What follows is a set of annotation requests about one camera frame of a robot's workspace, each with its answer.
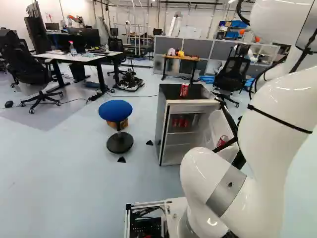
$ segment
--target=soda can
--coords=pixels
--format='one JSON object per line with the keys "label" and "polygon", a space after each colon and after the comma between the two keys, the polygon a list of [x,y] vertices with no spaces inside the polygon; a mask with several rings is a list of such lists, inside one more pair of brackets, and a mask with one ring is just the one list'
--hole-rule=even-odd
{"label": "soda can", "polygon": [[178,118],[173,118],[172,120],[172,126],[177,127],[178,126]]}
{"label": "soda can", "polygon": [[185,118],[184,127],[188,127],[188,126],[189,126],[189,120],[188,118]]}
{"label": "soda can", "polygon": [[178,127],[184,127],[184,116],[179,117]]}
{"label": "soda can", "polygon": [[187,97],[188,89],[189,89],[189,84],[188,83],[182,83],[182,86],[181,86],[181,89],[180,89],[180,95],[183,96],[183,97]]}
{"label": "soda can", "polygon": [[217,143],[217,147],[224,145],[229,140],[229,137],[226,135],[222,135]]}

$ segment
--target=desk leg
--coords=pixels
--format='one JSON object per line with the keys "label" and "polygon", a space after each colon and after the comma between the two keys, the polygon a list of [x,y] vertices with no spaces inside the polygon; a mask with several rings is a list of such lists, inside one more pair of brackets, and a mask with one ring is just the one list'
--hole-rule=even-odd
{"label": "desk leg", "polygon": [[57,60],[53,60],[52,65],[53,65],[53,69],[54,69],[54,72],[56,74],[56,78],[57,78],[59,86],[48,90],[47,91],[48,93],[56,91],[58,89],[61,89],[61,88],[65,87],[65,86],[67,86],[67,85],[70,85],[70,82],[64,83],[63,77],[61,76],[61,73],[60,73],[60,70],[59,70],[59,67],[58,67]]}
{"label": "desk leg", "polygon": [[165,70],[166,70],[166,62],[167,62],[167,58],[164,58],[164,68],[163,68],[163,77],[162,77],[162,81],[166,78],[166,75],[165,75]]}
{"label": "desk leg", "polygon": [[105,84],[105,79],[104,79],[103,70],[101,68],[100,61],[97,62],[96,67],[97,67],[100,91],[97,91],[94,96],[91,96],[90,98],[88,98],[89,101],[95,101],[96,99],[101,97],[103,94],[105,94],[108,89],[108,86]]}
{"label": "desk leg", "polygon": [[103,75],[103,70],[101,68],[101,64],[100,61],[97,62],[97,74],[98,74],[98,80],[99,80],[99,85],[100,85],[100,90],[102,92],[106,92],[106,89],[108,88],[105,84],[105,79],[104,79],[104,75]]}
{"label": "desk leg", "polygon": [[113,69],[114,69],[115,87],[117,87],[117,85],[119,83],[119,59],[118,59],[118,57],[114,58]]}
{"label": "desk leg", "polygon": [[194,80],[194,75],[195,75],[196,67],[197,67],[197,61],[194,61],[194,67],[193,67],[192,77],[190,78],[190,86],[193,85],[193,80]]}

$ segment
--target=spray bottle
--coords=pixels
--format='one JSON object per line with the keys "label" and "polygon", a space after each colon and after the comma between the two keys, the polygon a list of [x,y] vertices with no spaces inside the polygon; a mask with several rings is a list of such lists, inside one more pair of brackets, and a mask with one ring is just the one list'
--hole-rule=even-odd
{"label": "spray bottle", "polygon": [[75,49],[75,47],[73,45],[74,42],[73,41],[69,41],[69,43],[70,43],[70,46],[69,46],[70,54],[72,56],[76,56],[77,55],[77,51],[76,51],[76,49]]}

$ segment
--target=industrial robot arm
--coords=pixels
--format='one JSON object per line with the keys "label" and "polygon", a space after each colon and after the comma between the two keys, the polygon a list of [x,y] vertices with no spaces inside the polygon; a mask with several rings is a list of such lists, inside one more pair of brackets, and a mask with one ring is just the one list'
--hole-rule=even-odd
{"label": "industrial robot arm", "polygon": [[68,19],[68,27],[72,27],[72,21],[79,23],[82,27],[85,27],[85,23],[84,23],[84,19],[82,16],[72,16],[72,15],[68,15],[67,16]]}
{"label": "industrial robot arm", "polygon": [[[250,26],[264,39],[300,48],[316,30],[316,24],[309,25],[311,16],[317,16],[313,0],[257,0]],[[280,66],[276,77],[268,71],[274,79],[255,94],[240,121],[239,147],[253,178],[207,148],[184,156],[180,177],[188,208],[183,217],[191,232],[180,229],[180,237],[221,238],[228,230],[239,238],[280,236],[288,168],[317,123],[317,66],[302,65],[305,70],[288,74],[300,55],[301,50],[290,55],[289,66]]]}

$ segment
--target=mini fridge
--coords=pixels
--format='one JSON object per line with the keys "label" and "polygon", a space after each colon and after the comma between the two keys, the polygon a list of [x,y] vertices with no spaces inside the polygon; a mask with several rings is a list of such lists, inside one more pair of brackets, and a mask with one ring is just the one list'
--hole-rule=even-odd
{"label": "mini fridge", "polygon": [[[194,147],[213,150],[222,136],[231,139],[237,126],[228,109],[202,84],[190,86],[186,97],[180,96],[181,84],[160,84],[155,146],[160,166],[179,165]],[[232,163],[237,143],[219,151]]]}

